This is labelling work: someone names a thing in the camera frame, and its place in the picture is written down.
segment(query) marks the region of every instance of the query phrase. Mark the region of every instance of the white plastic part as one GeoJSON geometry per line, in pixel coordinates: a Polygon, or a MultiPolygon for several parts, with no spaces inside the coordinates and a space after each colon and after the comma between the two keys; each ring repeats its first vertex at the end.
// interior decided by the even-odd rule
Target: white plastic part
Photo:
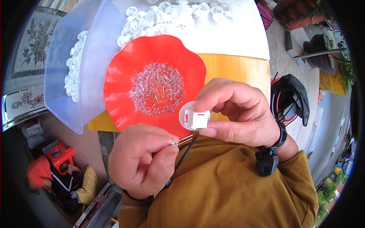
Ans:
{"type": "Polygon", "coordinates": [[[189,4],[189,2],[187,0],[177,0],[175,3],[178,4],[178,5],[187,5],[187,4],[189,4]]]}
{"type": "Polygon", "coordinates": [[[146,14],[146,12],[144,11],[139,11],[137,14],[136,14],[136,19],[137,20],[140,20],[142,17],[144,17],[146,14]]]}
{"type": "Polygon", "coordinates": [[[155,24],[163,23],[164,19],[162,18],[162,14],[156,13],[154,21],[155,21],[155,24]]]}
{"type": "Polygon", "coordinates": [[[145,15],[143,20],[140,20],[139,26],[142,28],[147,28],[147,26],[150,24],[151,21],[153,21],[154,16],[152,14],[145,15]]]}
{"type": "Polygon", "coordinates": [[[169,5],[168,7],[166,7],[166,9],[165,10],[163,10],[165,13],[170,13],[171,12],[171,10],[172,10],[172,6],[171,5],[169,5]]]}
{"type": "Polygon", "coordinates": [[[210,8],[210,12],[212,14],[215,14],[215,13],[224,13],[224,10],[222,7],[218,6],[218,5],[215,5],[213,6],[212,8],[210,8]]]}
{"type": "Polygon", "coordinates": [[[197,131],[206,128],[210,120],[210,111],[194,112],[190,108],[196,103],[191,101],[184,104],[179,111],[179,122],[181,126],[190,131],[197,131]]]}
{"type": "Polygon", "coordinates": [[[136,19],[136,16],[135,15],[131,15],[131,16],[127,17],[126,22],[131,22],[134,19],[136,19]]]}
{"type": "MultiPolygon", "coordinates": [[[[158,0],[145,0],[149,4],[155,4],[158,0]]],[[[122,38],[117,40],[120,47],[124,47],[130,40],[140,36],[154,36],[161,34],[173,34],[178,29],[189,30],[198,27],[204,27],[209,23],[209,14],[216,23],[225,24],[228,18],[234,22],[233,9],[242,6],[248,0],[165,0],[158,6],[151,6],[148,12],[137,11],[136,7],[130,7],[127,10],[128,18],[122,29],[122,38]]],[[[80,43],[83,49],[86,35],[80,43]]],[[[77,50],[74,48],[72,57],[77,56],[77,50]]],[[[77,69],[76,63],[69,65],[69,69],[77,69]]]]}
{"type": "Polygon", "coordinates": [[[142,34],[143,34],[143,29],[142,29],[142,27],[138,27],[138,28],[136,28],[134,31],[133,31],[133,39],[136,39],[136,38],[138,38],[138,37],[141,37],[142,36],[142,34]]]}
{"type": "Polygon", "coordinates": [[[171,5],[171,3],[166,2],[166,1],[163,1],[163,2],[161,2],[161,3],[158,5],[158,9],[165,10],[165,9],[166,9],[166,7],[168,7],[168,6],[170,6],[170,5],[171,5]]]}
{"type": "Polygon", "coordinates": [[[137,7],[131,6],[127,9],[126,14],[127,16],[136,15],[138,12],[137,7]]]}
{"type": "Polygon", "coordinates": [[[215,13],[215,14],[213,14],[212,17],[213,17],[213,20],[218,24],[227,22],[226,16],[222,13],[215,13]]]}
{"type": "Polygon", "coordinates": [[[224,14],[225,16],[227,16],[227,17],[232,17],[232,16],[233,16],[233,12],[232,12],[232,11],[227,11],[227,10],[225,10],[223,14],[224,14]]]}
{"type": "Polygon", "coordinates": [[[116,42],[119,47],[124,47],[129,40],[130,39],[127,36],[120,36],[116,42]]]}
{"type": "Polygon", "coordinates": [[[159,10],[158,9],[158,6],[153,5],[153,6],[151,6],[150,10],[148,10],[148,12],[155,12],[155,13],[157,13],[158,10],[159,10]]]}
{"type": "Polygon", "coordinates": [[[203,2],[199,6],[200,6],[200,9],[203,10],[204,12],[208,12],[208,13],[210,12],[210,7],[208,6],[207,3],[203,2]]]}
{"type": "Polygon", "coordinates": [[[70,51],[71,58],[66,61],[66,65],[69,67],[69,74],[65,77],[64,89],[66,89],[66,94],[68,96],[72,96],[74,102],[78,101],[78,76],[88,32],[89,31],[84,30],[77,35],[78,41],[70,51]]]}
{"type": "Polygon", "coordinates": [[[167,21],[170,21],[172,18],[171,18],[171,15],[169,13],[162,13],[161,14],[161,17],[163,19],[163,21],[166,23],[167,21]]]}
{"type": "Polygon", "coordinates": [[[159,0],[146,0],[146,2],[150,5],[154,5],[156,4],[156,2],[158,2],[159,0]]]}
{"type": "Polygon", "coordinates": [[[154,28],[146,28],[145,36],[154,36],[155,35],[155,29],[154,28]]]}
{"type": "Polygon", "coordinates": [[[132,22],[126,22],[122,29],[122,36],[126,35],[129,31],[131,31],[132,22]]]}

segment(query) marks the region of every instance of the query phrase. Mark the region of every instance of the floral pattern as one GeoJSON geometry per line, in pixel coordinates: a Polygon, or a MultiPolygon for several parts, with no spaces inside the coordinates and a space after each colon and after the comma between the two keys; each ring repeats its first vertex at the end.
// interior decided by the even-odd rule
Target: floral pattern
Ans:
{"type": "Polygon", "coordinates": [[[44,102],[44,94],[38,95],[33,98],[33,92],[23,93],[20,97],[20,101],[13,102],[11,108],[18,109],[22,107],[23,104],[31,105],[31,108],[36,108],[37,104],[42,104],[44,102]]]}
{"type": "Polygon", "coordinates": [[[49,37],[53,35],[53,31],[56,27],[56,23],[54,23],[51,27],[51,30],[47,32],[51,25],[51,20],[46,20],[45,22],[39,22],[39,30],[35,29],[34,18],[32,18],[30,29],[27,30],[27,34],[30,36],[28,40],[29,48],[24,48],[23,56],[25,60],[23,63],[28,64],[31,62],[32,58],[34,61],[34,66],[38,62],[45,63],[46,60],[46,47],[49,46],[50,41],[49,37]]]}

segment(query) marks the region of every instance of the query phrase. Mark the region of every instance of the orange shirt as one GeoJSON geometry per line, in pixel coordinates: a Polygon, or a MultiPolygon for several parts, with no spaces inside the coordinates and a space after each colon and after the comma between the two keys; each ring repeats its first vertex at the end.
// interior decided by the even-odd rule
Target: orange shirt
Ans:
{"type": "Polygon", "coordinates": [[[42,178],[48,178],[52,181],[51,168],[46,155],[42,155],[37,160],[30,163],[27,169],[27,176],[30,181],[38,187],[46,186],[42,178]]]}

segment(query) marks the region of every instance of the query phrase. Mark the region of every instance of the black pot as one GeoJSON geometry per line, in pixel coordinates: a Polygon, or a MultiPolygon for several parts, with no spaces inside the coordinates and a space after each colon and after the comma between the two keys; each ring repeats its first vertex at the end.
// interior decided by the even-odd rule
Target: black pot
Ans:
{"type": "MultiPolygon", "coordinates": [[[[303,44],[303,49],[307,54],[312,54],[320,51],[327,51],[323,34],[314,35],[314,37],[312,37],[309,42],[305,41],[303,44]]],[[[312,68],[319,68],[324,72],[333,72],[331,61],[328,54],[308,57],[306,59],[312,68]]]]}

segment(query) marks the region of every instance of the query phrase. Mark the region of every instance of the metal pipe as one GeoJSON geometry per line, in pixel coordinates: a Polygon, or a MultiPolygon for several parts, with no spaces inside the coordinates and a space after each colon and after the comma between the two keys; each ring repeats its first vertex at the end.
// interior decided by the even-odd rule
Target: metal pipe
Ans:
{"type": "Polygon", "coordinates": [[[335,53],[335,52],[342,52],[342,51],[347,51],[347,49],[346,48],[339,48],[339,49],[332,49],[332,50],[327,50],[327,51],[320,51],[320,52],[307,54],[307,55],[303,55],[303,56],[297,56],[297,57],[294,57],[293,59],[297,60],[297,59],[303,59],[303,58],[313,57],[313,56],[317,56],[317,55],[323,55],[323,54],[329,54],[329,53],[335,53]]]}

